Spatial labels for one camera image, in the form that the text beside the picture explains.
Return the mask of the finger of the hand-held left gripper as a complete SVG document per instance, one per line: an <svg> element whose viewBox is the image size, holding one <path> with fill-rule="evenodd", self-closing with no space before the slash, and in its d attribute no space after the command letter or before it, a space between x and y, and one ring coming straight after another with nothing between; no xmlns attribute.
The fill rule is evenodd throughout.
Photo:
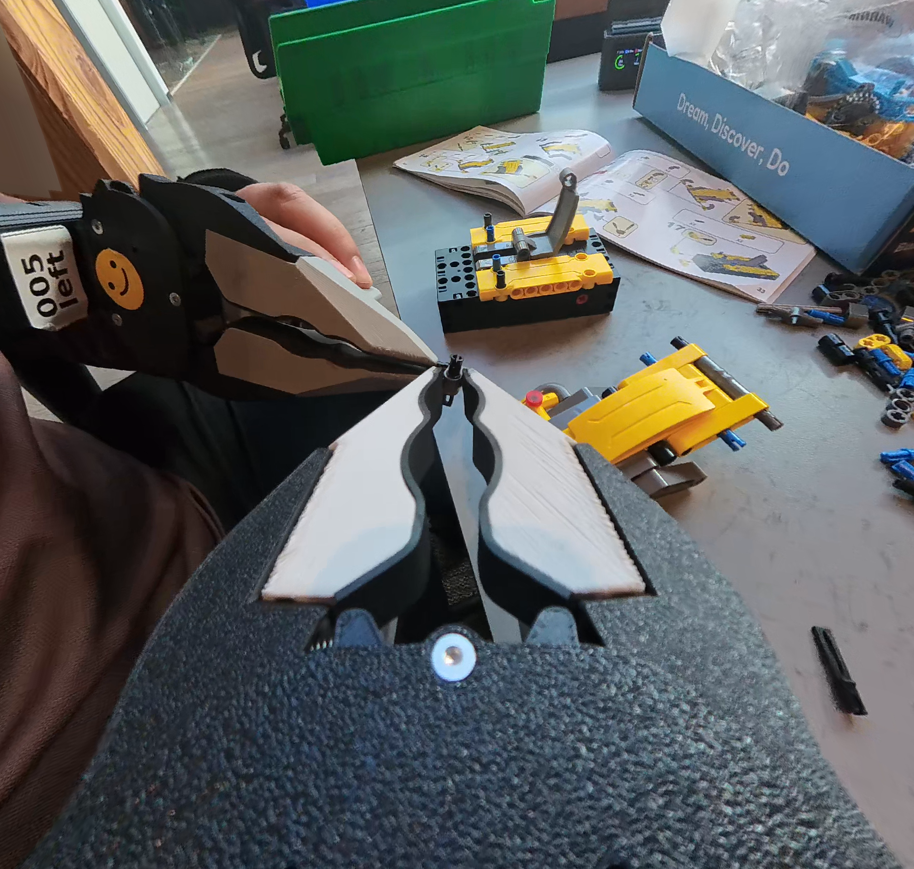
<svg viewBox="0 0 914 869"><path fill-rule="evenodd" d="M226 330L214 348L219 374L286 395L326 396L397 391L428 366L369 370L368 360L355 366L293 353L274 340L245 330Z"/></svg>
<svg viewBox="0 0 914 869"><path fill-rule="evenodd" d="M426 366L438 360L400 318L324 259L286 261L213 231L205 243L207 266L228 302L271 319L301 320L375 357Z"/></svg>

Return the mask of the black yellow toy base assembly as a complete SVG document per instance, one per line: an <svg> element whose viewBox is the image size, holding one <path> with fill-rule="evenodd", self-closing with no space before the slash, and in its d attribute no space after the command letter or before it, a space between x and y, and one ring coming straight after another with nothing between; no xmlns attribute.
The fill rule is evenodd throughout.
<svg viewBox="0 0 914 869"><path fill-rule="evenodd" d="M577 211L577 176L564 169L554 212L502 223L486 214L459 246L440 248L433 268L446 334L613 311L620 279Z"/></svg>

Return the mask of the grey desk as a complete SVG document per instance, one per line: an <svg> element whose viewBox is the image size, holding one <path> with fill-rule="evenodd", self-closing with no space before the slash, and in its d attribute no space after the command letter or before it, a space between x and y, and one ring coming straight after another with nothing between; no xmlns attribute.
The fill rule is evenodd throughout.
<svg viewBox="0 0 914 869"><path fill-rule="evenodd" d="M667 355L680 336L783 421L777 432L739 429L739 452L718 440L697 452L705 482L661 504L752 610L841 783L912 867L912 501L878 458L912 447L912 428L885 429L879 393L833 368L814 330L769 322L746 300L616 249L611 315L444 335L426 265L484 212L510 212L393 167L423 148L361 159L358 170L398 311L440 359L463 355L519 399L545 382L618 383L642 353ZM812 626L835 635L867 716L837 710Z"/></svg>

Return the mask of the person's left hand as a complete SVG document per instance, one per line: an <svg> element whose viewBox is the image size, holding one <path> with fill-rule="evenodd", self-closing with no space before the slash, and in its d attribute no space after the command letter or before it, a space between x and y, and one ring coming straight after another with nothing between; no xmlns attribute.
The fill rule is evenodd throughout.
<svg viewBox="0 0 914 869"><path fill-rule="evenodd" d="M323 258L362 290L372 277L345 225L301 187L288 182L255 182L236 190L287 244Z"/></svg>

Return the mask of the yellow grey toy hood assembly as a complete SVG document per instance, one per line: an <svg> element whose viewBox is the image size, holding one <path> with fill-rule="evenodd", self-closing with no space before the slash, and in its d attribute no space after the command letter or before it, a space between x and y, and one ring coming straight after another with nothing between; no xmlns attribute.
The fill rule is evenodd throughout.
<svg viewBox="0 0 914 869"><path fill-rule="evenodd" d="M705 480L686 457L720 440L739 451L737 429L752 420L777 431L783 422L759 395L739 383L698 345L677 337L675 352L600 395L588 387L574 393L557 383L528 391L523 404L579 444L596 449L645 494L660 499Z"/></svg>

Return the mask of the wooden table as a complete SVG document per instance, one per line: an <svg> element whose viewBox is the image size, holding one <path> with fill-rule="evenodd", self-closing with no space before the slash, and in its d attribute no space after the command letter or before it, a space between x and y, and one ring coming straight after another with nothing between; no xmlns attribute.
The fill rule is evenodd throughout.
<svg viewBox="0 0 914 869"><path fill-rule="evenodd" d="M52 0L1 0L2 192L76 200L164 168Z"/></svg>

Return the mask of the green plastic bin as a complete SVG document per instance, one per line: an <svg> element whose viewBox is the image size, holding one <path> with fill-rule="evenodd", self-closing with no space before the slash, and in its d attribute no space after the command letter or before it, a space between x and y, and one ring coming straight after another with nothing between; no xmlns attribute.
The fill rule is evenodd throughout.
<svg viewBox="0 0 914 869"><path fill-rule="evenodd" d="M348 0L273 16L280 94L323 164L540 109L556 0Z"/></svg>

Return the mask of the white framed glass partition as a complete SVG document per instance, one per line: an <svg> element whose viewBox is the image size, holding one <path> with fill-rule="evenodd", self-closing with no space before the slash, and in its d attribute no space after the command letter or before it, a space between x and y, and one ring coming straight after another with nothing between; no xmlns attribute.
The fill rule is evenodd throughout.
<svg viewBox="0 0 914 869"><path fill-rule="evenodd" d="M145 126L233 19L224 0L52 0L121 106Z"/></svg>

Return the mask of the person's brown shirt torso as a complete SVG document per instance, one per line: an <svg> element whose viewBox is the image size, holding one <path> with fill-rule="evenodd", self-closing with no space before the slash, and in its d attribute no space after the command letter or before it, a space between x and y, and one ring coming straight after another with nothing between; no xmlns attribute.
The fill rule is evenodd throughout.
<svg viewBox="0 0 914 869"><path fill-rule="evenodd" d="M223 532L188 482L31 418L1 360L1 865L48 832Z"/></svg>

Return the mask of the single black pin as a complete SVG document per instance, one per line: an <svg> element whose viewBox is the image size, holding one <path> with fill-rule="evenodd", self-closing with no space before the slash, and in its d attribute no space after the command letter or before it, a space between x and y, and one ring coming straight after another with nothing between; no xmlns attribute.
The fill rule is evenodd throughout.
<svg viewBox="0 0 914 869"><path fill-rule="evenodd" d="M867 716L867 709L831 629L812 626L811 635L837 710L847 715Z"/></svg>

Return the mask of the open instruction booklet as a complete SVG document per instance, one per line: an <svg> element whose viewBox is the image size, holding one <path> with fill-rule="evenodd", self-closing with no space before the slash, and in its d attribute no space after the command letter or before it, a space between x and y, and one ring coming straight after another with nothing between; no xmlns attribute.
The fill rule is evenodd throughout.
<svg viewBox="0 0 914 869"><path fill-rule="evenodd" d="M518 133L478 126L395 161L443 187L550 215L558 175L577 178L577 212L609 245L680 275L772 303L815 248L729 181L649 150L614 157L587 130Z"/></svg>

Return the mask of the pile of small loose bricks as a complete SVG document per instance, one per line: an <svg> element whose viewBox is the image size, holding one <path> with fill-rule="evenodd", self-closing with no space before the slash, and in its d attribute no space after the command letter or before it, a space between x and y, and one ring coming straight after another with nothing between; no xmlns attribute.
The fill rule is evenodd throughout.
<svg viewBox="0 0 914 869"><path fill-rule="evenodd" d="M881 425L912 426L912 269L875 276L831 273L808 303L760 303L756 313L793 327L822 328L818 352L836 369L855 370L884 397Z"/></svg>

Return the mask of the black device with green display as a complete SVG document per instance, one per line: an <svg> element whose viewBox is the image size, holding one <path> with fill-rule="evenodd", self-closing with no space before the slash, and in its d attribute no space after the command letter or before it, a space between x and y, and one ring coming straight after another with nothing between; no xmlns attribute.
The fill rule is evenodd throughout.
<svg viewBox="0 0 914 869"><path fill-rule="evenodd" d="M660 16L630 20L612 20L603 32L600 56L600 91L633 90L646 46L658 41L665 46Z"/></svg>

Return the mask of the blue cardboard box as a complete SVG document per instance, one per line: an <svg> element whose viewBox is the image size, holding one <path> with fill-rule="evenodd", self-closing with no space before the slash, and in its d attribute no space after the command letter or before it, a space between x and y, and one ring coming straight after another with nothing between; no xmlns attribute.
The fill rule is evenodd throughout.
<svg viewBox="0 0 914 869"><path fill-rule="evenodd" d="M633 106L849 272L912 269L911 166L652 42Z"/></svg>

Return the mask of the clear bag with blue parts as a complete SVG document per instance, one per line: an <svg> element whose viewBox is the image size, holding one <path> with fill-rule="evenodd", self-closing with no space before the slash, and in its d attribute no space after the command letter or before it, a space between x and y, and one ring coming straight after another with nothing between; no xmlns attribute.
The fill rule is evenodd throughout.
<svg viewBox="0 0 914 869"><path fill-rule="evenodd" d="M742 0L710 68L912 165L913 0Z"/></svg>

